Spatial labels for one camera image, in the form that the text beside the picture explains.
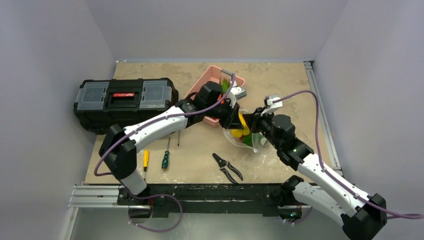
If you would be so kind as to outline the clear dotted zip top bag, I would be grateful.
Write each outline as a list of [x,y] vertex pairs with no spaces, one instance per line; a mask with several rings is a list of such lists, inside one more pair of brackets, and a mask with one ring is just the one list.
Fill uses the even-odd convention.
[[233,145],[240,148],[249,148],[254,153],[258,153],[267,144],[268,140],[262,133],[252,133],[243,123],[244,129],[223,129],[226,139]]

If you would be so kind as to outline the yellow banana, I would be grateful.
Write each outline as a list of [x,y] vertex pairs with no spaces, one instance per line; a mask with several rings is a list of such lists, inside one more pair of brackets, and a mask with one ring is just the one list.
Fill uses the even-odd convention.
[[242,124],[241,136],[247,136],[250,134],[250,129],[246,123],[246,120],[241,112],[238,113],[240,122]]

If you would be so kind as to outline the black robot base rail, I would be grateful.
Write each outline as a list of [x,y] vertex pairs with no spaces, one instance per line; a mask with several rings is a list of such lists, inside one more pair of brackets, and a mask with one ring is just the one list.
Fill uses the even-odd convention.
[[149,184],[136,197],[119,188],[117,204],[152,207],[154,218],[166,218],[170,213],[179,212],[289,218],[290,213],[284,207],[298,204],[292,191],[303,181],[301,177],[292,175],[283,183]]

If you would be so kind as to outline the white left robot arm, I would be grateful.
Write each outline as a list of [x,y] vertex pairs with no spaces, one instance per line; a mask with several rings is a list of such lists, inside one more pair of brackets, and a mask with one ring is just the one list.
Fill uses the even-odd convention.
[[100,147],[100,159],[129,190],[130,199],[142,205],[148,201],[149,191],[138,171],[137,154],[150,143],[200,123],[205,117],[217,119],[225,129],[241,129],[237,101],[246,96],[241,86],[233,86],[228,94],[222,94],[222,87],[209,81],[197,93],[178,101],[160,115],[135,125],[111,126]]

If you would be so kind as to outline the green bell pepper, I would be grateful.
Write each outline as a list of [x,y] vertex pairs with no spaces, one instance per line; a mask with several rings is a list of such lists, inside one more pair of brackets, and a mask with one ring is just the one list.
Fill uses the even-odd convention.
[[253,147],[254,143],[253,143],[253,134],[250,133],[248,135],[244,135],[241,137],[241,142],[249,147]]

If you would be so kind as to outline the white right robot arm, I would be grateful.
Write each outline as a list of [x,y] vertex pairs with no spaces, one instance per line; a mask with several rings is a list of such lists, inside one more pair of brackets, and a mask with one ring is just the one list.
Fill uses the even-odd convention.
[[280,206],[295,201],[307,204],[338,223],[351,240],[371,240],[386,225],[386,200],[377,193],[369,195],[321,164],[318,154],[296,137],[289,116],[257,112],[243,118],[252,133],[261,133],[270,142],[286,166],[317,185],[292,175],[280,185]]

